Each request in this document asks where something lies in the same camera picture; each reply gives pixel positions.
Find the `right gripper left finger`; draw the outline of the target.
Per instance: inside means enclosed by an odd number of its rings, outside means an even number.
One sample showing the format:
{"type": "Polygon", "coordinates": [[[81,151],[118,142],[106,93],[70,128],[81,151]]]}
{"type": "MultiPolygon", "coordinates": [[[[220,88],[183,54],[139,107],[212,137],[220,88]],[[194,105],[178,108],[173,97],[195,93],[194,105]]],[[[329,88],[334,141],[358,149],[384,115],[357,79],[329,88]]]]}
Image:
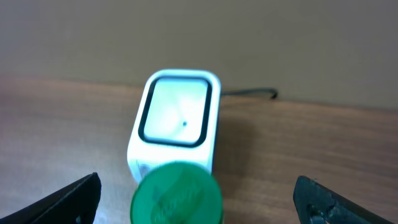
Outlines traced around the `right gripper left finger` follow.
{"type": "Polygon", "coordinates": [[[92,224],[101,198],[96,172],[1,218],[1,224],[92,224]]]}

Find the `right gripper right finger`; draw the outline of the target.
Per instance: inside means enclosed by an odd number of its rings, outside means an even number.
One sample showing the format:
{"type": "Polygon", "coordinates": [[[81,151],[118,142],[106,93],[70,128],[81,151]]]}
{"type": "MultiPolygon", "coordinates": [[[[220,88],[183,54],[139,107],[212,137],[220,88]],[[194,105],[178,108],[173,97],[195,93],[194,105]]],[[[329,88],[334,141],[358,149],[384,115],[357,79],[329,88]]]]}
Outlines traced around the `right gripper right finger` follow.
{"type": "Polygon", "coordinates": [[[297,178],[293,201],[301,224],[392,224],[303,175],[297,178]]]}

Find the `green lid jar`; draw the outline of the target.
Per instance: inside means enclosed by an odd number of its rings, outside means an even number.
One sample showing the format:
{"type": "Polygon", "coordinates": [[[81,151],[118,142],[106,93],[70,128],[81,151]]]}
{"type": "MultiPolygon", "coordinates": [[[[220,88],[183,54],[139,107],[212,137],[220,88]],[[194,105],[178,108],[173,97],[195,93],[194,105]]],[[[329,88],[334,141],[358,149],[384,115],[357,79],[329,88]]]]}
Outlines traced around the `green lid jar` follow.
{"type": "Polygon", "coordinates": [[[223,197],[204,168],[171,162],[150,171],[131,199],[132,224],[223,224],[223,197]]]}

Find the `white barcode scanner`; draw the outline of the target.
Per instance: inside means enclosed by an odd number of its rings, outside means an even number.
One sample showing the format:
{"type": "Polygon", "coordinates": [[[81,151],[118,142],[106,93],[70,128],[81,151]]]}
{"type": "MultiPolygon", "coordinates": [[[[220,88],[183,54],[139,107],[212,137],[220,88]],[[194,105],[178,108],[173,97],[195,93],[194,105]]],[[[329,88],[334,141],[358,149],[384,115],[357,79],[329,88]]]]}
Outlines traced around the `white barcode scanner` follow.
{"type": "Polygon", "coordinates": [[[163,164],[184,161],[211,172],[221,98],[206,70],[168,68],[147,80],[127,147],[136,182],[163,164]]]}

